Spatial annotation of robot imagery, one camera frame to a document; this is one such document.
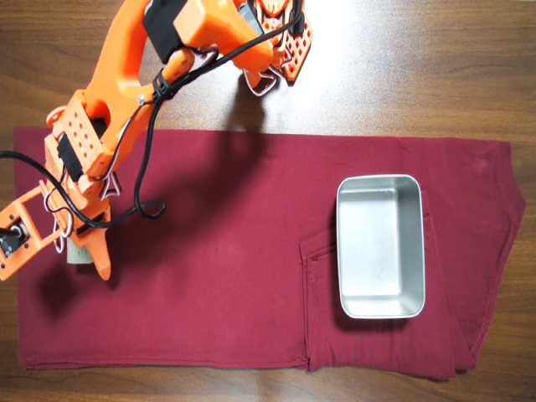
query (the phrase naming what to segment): silver metal container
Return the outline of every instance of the silver metal container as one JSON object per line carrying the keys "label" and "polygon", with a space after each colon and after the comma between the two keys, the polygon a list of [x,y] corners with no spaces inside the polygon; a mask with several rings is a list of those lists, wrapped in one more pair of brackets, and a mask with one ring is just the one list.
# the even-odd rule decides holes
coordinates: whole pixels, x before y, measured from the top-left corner
{"label": "silver metal container", "polygon": [[425,305],[420,187],[407,175],[347,178],[337,194],[338,278],[352,318],[417,316]]}

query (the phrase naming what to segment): maroon pants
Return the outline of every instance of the maroon pants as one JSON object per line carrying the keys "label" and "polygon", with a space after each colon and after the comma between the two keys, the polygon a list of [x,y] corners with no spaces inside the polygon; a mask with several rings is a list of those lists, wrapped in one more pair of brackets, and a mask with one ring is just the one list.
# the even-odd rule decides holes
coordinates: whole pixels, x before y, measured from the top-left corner
{"label": "maroon pants", "polygon": [[[15,149],[41,161],[45,130]],[[119,171],[119,214],[142,144]],[[54,248],[21,270],[20,362],[315,370],[352,365],[447,379],[476,365],[525,202],[504,142],[159,131],[142,198],[158,221],[107,232],[112,272]],[[416,318],[346,317],[334,212],[347,177],[407,173],[423,191],[426,303]],[[38,173],[17,163],[18,194]],[[42,205],[38,227],[52,229]]]}

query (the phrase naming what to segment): tray rim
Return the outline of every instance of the tray rim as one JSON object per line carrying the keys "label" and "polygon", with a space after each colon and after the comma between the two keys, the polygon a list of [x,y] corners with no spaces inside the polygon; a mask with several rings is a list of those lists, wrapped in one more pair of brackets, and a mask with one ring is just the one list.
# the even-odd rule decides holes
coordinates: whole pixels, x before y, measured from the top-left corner
{"label": "tray rim", "polygon": [[[416,185],[417,189],[419,190],[419,209],[420,209],[420,235],[422,238],[422,270],[423,270],[423,299],[422,299],[422,305],[420,306],[420,309],[415,312],[414,314],[404,314],[399,316],[379,316],[379,315],[360,315],[360,314],[352,314],[351,312],[347,311],[347,309],[344,306],[343,303],[343,285],[341,280],[341,263],[340,263],[340,256],[341,256],[341,247],[340,247],[340,233],[339,233],[339,196],[341,194],[341,189],[343,185],[346,182],[353,181],[353,180],[366,180],[371,178],[409,178],[412,180]],[[424,216],[423,216],[423,206],[422,206],[422,191],[419,185],[419,182],[416,178],[409,174],[404,173],[396,173],[396,174],[369,174],[364,176],[355,176],[351,178],[345,178],[338,186],[337,189],[337,207],[336,207],[336,217],[337,220],[335,222],[335,226],[337,229],[337,271],[338,271],[338,289],[339,289],[339,301],[341,303],[341,307],[343,308],[346,315],[348,315],[351,318],[355,319],[368,319],[368,320],[387,320],[387,319],[406,319],[406,318],[413,318],[417,317],[425,308],[426,304],[426,260],[425,260],[425,229],[424,229]]]}

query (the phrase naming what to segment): rectangular tray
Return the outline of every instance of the rectangular tray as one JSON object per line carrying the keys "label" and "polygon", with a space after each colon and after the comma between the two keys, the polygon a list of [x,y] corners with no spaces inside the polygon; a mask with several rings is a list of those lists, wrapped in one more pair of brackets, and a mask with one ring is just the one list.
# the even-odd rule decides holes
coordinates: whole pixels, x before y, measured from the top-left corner
{"label": "rectangular tray", "polygon": [[417,316],[425,305],[420,186],[408,175],[347,178],[337,194],[338,277],[353,318]]}

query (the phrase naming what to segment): wooden table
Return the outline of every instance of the wooden table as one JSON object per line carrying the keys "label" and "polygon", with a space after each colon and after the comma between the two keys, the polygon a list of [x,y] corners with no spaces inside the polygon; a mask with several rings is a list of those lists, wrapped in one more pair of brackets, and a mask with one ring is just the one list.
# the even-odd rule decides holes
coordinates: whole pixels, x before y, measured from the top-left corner
{"label": "wooden table", "polygon": [[[120,0],[3,0],[0,148],[90,80]],[[158,127],[506,140],[528,202],[478,368],[447,383],[357,368],[25,372],[17,282],[0,284],[1,400],[536,399],[536,3],[307,1],[312,52],[296,85],[254,106],[232,65],[185,88]],[[158,70],[147,47],[142,79]],[[0,199],[13,199],[2,162]]]}

